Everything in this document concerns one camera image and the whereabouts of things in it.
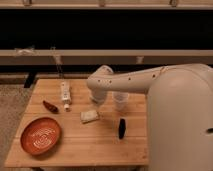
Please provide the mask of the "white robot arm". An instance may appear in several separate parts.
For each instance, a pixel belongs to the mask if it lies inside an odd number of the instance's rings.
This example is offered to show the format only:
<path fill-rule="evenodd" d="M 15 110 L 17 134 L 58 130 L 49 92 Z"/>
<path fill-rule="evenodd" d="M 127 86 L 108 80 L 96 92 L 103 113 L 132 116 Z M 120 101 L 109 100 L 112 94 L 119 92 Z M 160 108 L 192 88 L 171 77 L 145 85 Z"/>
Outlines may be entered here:
<path fill-rule="evenodd" d="M 149 171 L 213 171 L 213 68 L 161 66 L 87 79 L 94 100 L 109 91 L 141 93 L 147 102 Z"/>

